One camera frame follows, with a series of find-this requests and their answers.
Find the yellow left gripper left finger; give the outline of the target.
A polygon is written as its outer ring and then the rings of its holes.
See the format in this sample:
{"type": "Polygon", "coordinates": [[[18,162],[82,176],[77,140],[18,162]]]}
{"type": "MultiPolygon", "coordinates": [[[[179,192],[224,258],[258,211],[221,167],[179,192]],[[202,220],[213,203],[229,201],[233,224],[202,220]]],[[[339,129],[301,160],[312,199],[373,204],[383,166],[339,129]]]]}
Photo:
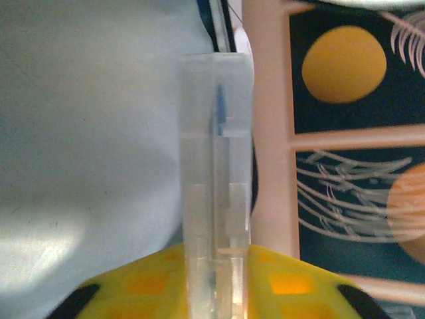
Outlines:
{"type": "Polygon", "coordinates": [[[185,275],[176,244],[88,279],[49,319],[189,319],[185,275]]]}

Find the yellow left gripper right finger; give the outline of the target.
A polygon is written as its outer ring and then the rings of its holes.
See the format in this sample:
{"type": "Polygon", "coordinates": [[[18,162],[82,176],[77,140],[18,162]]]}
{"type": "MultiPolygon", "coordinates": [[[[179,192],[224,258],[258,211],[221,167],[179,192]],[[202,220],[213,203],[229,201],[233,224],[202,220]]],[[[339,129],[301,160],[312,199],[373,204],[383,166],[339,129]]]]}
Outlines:
{"type": "Polygon", "coordinates": [[[346,278],[259,245],[248,249],[247,319],[392,319],[346,278]]]}

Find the clear plastic pencil case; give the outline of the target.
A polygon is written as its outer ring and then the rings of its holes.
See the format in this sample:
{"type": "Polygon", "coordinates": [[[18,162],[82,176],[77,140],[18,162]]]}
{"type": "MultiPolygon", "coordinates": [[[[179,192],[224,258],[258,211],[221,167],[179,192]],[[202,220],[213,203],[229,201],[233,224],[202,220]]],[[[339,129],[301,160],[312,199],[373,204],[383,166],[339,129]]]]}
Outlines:
{"type": "Polygon", "coordinates": [[[189,319],[247,319],[252,89],[245,54],[182,61],[179,144],[189,319]]]}

